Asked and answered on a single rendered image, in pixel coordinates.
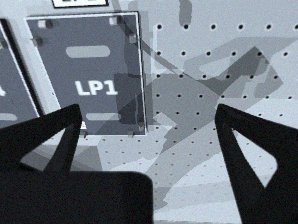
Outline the white label plate reading lp1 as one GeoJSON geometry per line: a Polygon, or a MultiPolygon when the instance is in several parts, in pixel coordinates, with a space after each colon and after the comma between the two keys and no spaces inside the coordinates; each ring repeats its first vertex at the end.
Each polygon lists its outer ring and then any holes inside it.
{"type": "Polygon", "coordinates": [[[51,0],[54,9],[108,6],[108,0],[51,0]]]}

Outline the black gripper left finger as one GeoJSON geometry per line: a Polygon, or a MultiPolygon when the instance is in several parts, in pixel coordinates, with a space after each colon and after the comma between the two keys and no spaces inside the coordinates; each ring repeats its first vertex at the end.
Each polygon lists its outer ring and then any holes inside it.
{"type": "Polygon", "coordinates": [[[0,129],[0,171],[21,171],[21,159],[65,129],[43,171],[70,171],[82,125],[79,104],[0,129]]]}

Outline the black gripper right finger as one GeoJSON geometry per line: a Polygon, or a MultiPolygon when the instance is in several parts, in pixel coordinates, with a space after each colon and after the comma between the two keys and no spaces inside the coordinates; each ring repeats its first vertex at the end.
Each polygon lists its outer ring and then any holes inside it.
{"type": "Polygon", "coordinates": [[[285,224],[298,211],[298,129],[222,103],[214,121],[242,224],[285,224]],[[266,187],[232,128],[275,158],[277,169],[266,187]]]}

